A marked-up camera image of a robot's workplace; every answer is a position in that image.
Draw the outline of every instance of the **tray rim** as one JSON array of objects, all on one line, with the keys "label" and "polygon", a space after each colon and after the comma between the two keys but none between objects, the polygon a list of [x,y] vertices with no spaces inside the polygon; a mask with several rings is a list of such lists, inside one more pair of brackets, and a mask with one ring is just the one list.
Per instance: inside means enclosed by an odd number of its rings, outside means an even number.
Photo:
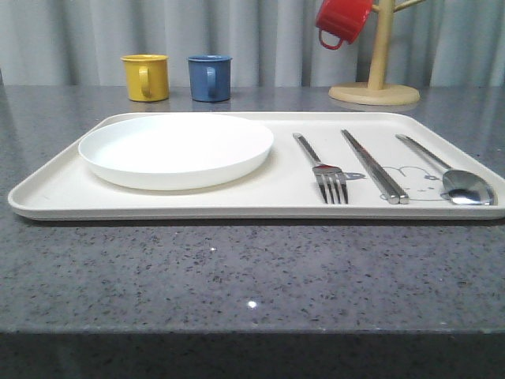
[{"label": "tray rim", "polygon": [[[39,169],[35,170],[33,173],[31,173],[27,178],[22,180],[20,183],[18,183],[16,186],[14,186],[8,194],[8,202],[10,206],[13,208],[14,212],[20,216],[29,218],[31,220],[38,220],[38,221],[89,221],[89,220],[209,220],[209,219],[297,219],[297,220],[302,220],[302,219],[321,219],[321,220],[328,220],[328,219],[333,219],[333,220],[370,220],[370,219],[375,219],[375,220],[497,220],[505,217],[505,207],[501,205],[501,202],[499,202],[497,205],[493,206],[486,206],[486,212],[485,214],[477,214],[473,217],[468,217],[466,213],[468,210],[475,209],[476,206],[455,206],[454,208],[451,208],[453,212],[451,212],[450,215],[415,215],[415,216],[406,216],[404,213],[404,210],[401,208],[401,206],[394,206],[396,208],[391,208],[392,214],[390,215],[377,215],[377,214],[367,214],[365,210],[370,210],[370,207],[363,207],[360,205],[347,205],[348,208],[352,208],[356,213],[354,215],[333,215],[333,214],[317,214],[318,211],[321,209],[328,209],[328,205],[306,205],[306,206],[297,206],[299,209],[305,210],[305,213],[303,214],[295,214],[296,212],[290,212],[289,210],[293,209],[292,206],[285,206],[285,205],[277,205],[275,207],[256,207],[256,206],[233,206],[233,205],[227,205],[224,207],[221,207],[221,209],[228,209],[230,211],[233,210],[233,212],[228,212],[227,214],[216,214],[215,211],[219,209],[219,207],[199,207],[199,210],[203,211],[208,211],[208,213],[200,213],[198,215],[196,214],[191,214],[190,208],[176,208],[177,212],[172,212],[170,216],[166,214],[166,211],[173,211],[173,208],[141,208],[141,207],[131,207],[131,208],[120,208],[120,209],[109,209],[108,212],[110,213],[118,213],[117,215],[110,214],[108,216],[97,216],[95,213],[100,210],[100,208],[88,208],[83,211],[83,209],[58,209],[54,208],[51,210],[47,209],[37,209],[33,208],[27,205],[20,204],[15,200],[15,195],[17,192],[22,191],[24,189],[24,186],[26,186],[28,183],[30,183],[32,180],[36,180],[38,176],[42,175],[42,173],[47,170],[48,167],[52,167],[55,163],[59,163],[59,160],[66,154],[71,153],[72,150],[76,149],[77,146],[79,145],[80,140],[82,140],[84,137],[89,135],[90,133],[94,132],[95,130],[104,127],[106,125],[110,125],[113,122],[120,122],[123,121],[123,118],[127,119],[132,119],[132,118],[139,118],[139,117],[148,117],[152,115],[157,115],[157,114],[169,114],[169,113],[208,113],[208,112],[127,112],[127,113],[121,113],[121,114],[113,114],[111,116],[106,117],[102,121],[100,121],[98,124],[93,126],[89,131],[78,137],[73,143],[68,145],[66,148],[61,150],[58,154],[56,154],[54,157],[49,159],[44,165],[42,165]],[[248,115],[248,116],[286,116],[286,115],[293,115],[296,114],[297,116],[304,116],[304,117],[309,117],[309,118],[314,118],[317,116],[324,116],[324,117],[331,117],[335,116],[336,114],[340,117],[344,116],[344,118],[352,118],[358,115],[363,117],[363,116],[370,116],[370,115],[379,115],[383,117],[393,117],[393,118],[404,118],[408,119],[409,122],[414,121],[419,127],[423,129],[424,133],[430,134],[437,140],[441,140],[444,144],[450,145],[453,149],[457,150],[458,153],[463,154],[465,156],[465,159],[469,159],[473,163],[476,163],[477,165],[483,167],[488,174],[492,174],[495,176],[497,180],[503,181],[505,183],[505,180],[500,177],[497,173],[492,171],[491,169],[487,168],[484,166],[482,163],[478,162],[476,159],[473,157],[469,156],[466,154],[464,151],[459,149],[457,146],[453,145],[451,142],[445,140],[442,138],[440,135],[435,133],[434,131],[430,130],[428,127],[425,125],[421,124],[419,121],[417,121],[415,118],[412,118],[408,115],[404,114],[397,114],[394,112],[331,112],[331,111],[324,111],[324,112],[311,112],[311,111],[225,111],[225,112],[212,112],[214,114],[224,114],[224,115],[235,115],[239,116],[242,115]],[[275,214],[266,214],[265,212],[262,212],[264,209],[275,209],[276,213]],[[80,212],[81,214],[79,216],[68,216],[72,215],[75,212]]]}]

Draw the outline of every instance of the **gray curtain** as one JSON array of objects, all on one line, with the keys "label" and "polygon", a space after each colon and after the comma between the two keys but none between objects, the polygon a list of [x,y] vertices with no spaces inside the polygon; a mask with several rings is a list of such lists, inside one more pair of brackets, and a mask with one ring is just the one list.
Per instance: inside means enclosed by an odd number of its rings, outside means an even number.
[{"label": "gray curtain", "polygon": [[[233,57],[233,86],[367,81],[376,14],[356,42],[320,46],[322,0],[0,0],[4,84],[124,85],[124,54],[167,54],[188,86],[191,54]],[[387,81],[503,85],[503,0],[426,0],[395,14]]]}]

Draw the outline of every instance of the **mug rack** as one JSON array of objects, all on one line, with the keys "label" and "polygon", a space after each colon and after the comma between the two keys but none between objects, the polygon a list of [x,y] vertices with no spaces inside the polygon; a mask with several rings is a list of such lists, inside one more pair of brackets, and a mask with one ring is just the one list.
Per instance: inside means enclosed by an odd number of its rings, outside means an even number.
[{"label": "mug rack", "polygon": [[388,84],[385,78],[394,14],[423,1],[406,0],[396,5],[395,0],[380,0],[379,5],[372,6],[378,19],[368,82],[337,84],[330,88],[330,97],[367,105],[406,105],[419,101],[418,90],[406,85]]}]

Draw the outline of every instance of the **tray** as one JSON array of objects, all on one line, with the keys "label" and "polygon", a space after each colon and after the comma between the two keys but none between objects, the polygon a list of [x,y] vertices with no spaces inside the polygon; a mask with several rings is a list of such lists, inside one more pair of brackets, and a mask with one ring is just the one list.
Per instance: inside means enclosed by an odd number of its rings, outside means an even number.
[{"label": "tray", "polygon": [[[113,122],[159,113],[117,114]],[[75,141],[9,193],[15,213],[34,220],[152,220],[209,218],[332,218],[492,220],[505,216],[505,180],[416,120],[391,113],[226,112],[262,122],[275,142],[254,172],[218,186],[148,191],[96,177],[78,155]],[[367,175],[341,129],[348,129],[406,189],[407,205],[390,205]],[[303,133],[320,158],[348,175],[350,203],[323,203],[307,157],[292,137]],[[453,205],[440,196],[441,172],[409,150],[395,134],[418,140],[456,168],[483,177],[495,189],[492,206]]]}]

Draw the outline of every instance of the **fork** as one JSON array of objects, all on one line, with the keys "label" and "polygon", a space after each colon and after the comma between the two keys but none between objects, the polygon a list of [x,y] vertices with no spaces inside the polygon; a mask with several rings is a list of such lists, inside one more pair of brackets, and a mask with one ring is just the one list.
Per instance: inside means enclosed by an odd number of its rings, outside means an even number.
[{"label": "fork", "polygon": [[293,133],[294,139],[300,144],[312,164],[312,172],[316,176],[317,185],[326,204],[347,204],[346,175],[340,167],[330,166],[321,162],[312,146],[300,133]]}]

